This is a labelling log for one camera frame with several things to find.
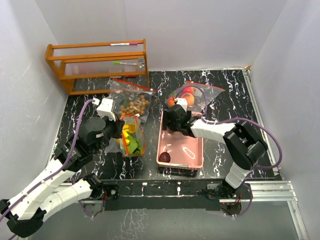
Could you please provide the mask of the yellow bananas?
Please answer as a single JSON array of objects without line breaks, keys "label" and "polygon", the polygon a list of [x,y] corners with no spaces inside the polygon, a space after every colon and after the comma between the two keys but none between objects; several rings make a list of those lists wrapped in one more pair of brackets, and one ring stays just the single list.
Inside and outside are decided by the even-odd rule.
[{"label": "yellow bananas", "polygon": [[125,124],[123,126],[122,134],[123,134],[124,141],[127,145],[130,144],[129,137],[131,137],[132,134],[134,134],[135,132],[136,132],[136,127],[134,124]]}]

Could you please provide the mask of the orange peach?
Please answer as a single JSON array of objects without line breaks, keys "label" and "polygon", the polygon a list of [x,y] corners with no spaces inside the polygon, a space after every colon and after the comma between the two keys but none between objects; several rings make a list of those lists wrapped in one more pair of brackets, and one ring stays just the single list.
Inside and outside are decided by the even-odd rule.
[{"label": "orange peach", "polygon": [[166,101],[167,106],[170,108],[175,105],[175,99],[173,97],[169,97]]},{"label": "orange peach", "polygon": [[187,106],[192,107],[195,103],[195,97],[191,93],[184,93],[181,98],[185,99],[187,101]]}]

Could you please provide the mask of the longan bunch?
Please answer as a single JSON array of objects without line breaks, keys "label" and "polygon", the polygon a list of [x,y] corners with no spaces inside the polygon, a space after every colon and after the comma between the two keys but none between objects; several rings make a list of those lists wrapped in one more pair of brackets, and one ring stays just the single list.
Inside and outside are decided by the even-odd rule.
[{"label": "longan bunch", "polygon": [[138,94],[135,96],[126,96],[124,100],[121,100],[119,106],[119,114],[139,115],[140,117],[147,116],[147,108],[150,105],[150,101],[144,94]]}]

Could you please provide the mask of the green cucumber leaf vegetable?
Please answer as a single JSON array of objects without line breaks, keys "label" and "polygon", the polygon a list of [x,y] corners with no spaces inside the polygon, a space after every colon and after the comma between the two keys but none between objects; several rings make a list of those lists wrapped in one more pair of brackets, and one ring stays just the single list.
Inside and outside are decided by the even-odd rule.
[{"label": "green cucumber leaf vegetable", "polygon": [[140,142],[134,138],[129,137],[130,143],[126,145],[127,153],[129,155],[142,155],[144,153],[144,146],[140,144]]}]

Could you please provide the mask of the clear zip bag orange zipper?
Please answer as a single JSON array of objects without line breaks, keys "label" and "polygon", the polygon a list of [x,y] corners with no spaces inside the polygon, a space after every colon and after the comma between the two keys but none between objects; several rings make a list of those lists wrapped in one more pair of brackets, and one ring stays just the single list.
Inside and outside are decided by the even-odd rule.
[{"label": "clear zip bag orange zipper", "polygon": [[209,104],[222,92],[225,90],[220,87],[216,87],[213,85],[206,85],[202,83],[197,83],[193,81],[187,81],[185,84],[183,84],[181,87],[177,88],[173,92],[171,92],[166,100],[165,103],[167,105],[167,100],[169,97],[172,97],[174,99],[181,98],[183,95],[182,90],[185,87],[193,87],[194,88],[194,105],[191,107],[187,106],[187,110],[191,111],[192,115],[200,115],[204,112],[204,110],[207,109]]}]

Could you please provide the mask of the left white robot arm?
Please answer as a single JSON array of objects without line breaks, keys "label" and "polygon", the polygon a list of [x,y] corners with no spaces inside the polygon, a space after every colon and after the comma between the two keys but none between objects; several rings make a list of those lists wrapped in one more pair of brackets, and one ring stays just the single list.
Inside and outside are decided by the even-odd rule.
[{"label": "left white robot arm", "polygon": [[83,199],[99,199],[103,183],[93,173],[63,190],[57,188],[91,162],[111,139],[119,139],[124,125],[123,120],[107,117],[91,117],[78,125],[75,134],[55,151],[53,159],[24,190],[0,201],[0,218],[7,219],[9,230],[21,238],[29,237],[65,207]]}]

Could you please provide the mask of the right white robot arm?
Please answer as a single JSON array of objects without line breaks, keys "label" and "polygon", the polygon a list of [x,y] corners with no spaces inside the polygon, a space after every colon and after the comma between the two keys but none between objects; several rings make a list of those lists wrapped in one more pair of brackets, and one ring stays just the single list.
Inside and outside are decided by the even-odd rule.
[{"label": "right white robot arm", "polygon": [[246,119],[235,123],[207,121],[179,104],[163,111],[162,129],[226,145],[233,163],[222,183],[212,191],[219,197],[233,199],[239,195],[245,178],[268,150],[264,139]]}]

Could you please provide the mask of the purple passion fruit front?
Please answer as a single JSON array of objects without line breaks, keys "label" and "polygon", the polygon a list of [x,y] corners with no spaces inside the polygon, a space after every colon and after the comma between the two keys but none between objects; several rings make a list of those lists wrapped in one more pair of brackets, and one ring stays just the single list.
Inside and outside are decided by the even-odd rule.
[{"label": "purple passion fruit front", "polygon": [[158,161],[161,163],[170,163],[171,162],[171,156],[168,152],[162,152],[159,155]]}]

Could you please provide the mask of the pink plastic basket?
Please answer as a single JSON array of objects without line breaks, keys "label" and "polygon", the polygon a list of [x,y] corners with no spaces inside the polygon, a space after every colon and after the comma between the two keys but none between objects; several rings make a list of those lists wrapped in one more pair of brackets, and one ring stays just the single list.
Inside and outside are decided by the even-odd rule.
[{"label": "pink plastic basket", "polygon": [[[204,164],[204,140],[163,130],[164,121],[160,123],[156,162],[159,167],[198,171]],[[167,153],[169,162],[161,161],[160,155]]]}]

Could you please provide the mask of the green marker pen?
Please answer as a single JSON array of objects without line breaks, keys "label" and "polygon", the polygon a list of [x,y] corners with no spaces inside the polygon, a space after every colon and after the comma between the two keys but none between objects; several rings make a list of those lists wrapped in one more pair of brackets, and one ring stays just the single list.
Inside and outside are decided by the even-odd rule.
[{"label": "green marker pen", "polygon": [[131,63],[131,62],[122,62],[122,61],[113,61],[115,65],[130,65],[130,66],[138,66],[138,63]]}]

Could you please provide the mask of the wooden shelf rack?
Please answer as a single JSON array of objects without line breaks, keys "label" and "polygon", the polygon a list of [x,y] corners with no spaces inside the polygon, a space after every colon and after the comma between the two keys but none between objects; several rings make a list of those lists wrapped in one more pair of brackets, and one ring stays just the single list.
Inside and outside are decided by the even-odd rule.
[{"label": "wooden shelf rack", "polygon": [[[138,45],[110,46],[114,43],[138,43]],[[145,76],[146,86],[150,86],[146,39],[49,44],[44,59],[69,96],[110,92],[108,89],[75,90],[76,80],[81,79]],[[113,64],[113,61],[138,63],[138,66]]]}]

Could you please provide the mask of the pink white marker pen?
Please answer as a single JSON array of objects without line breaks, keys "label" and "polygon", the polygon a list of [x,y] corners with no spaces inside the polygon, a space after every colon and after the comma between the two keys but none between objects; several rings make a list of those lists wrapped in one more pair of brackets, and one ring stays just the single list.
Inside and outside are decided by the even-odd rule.
[{"label": "pink white marker pen", "polygon": [[137,46],[137,42],[110,43],[110,46]]}]

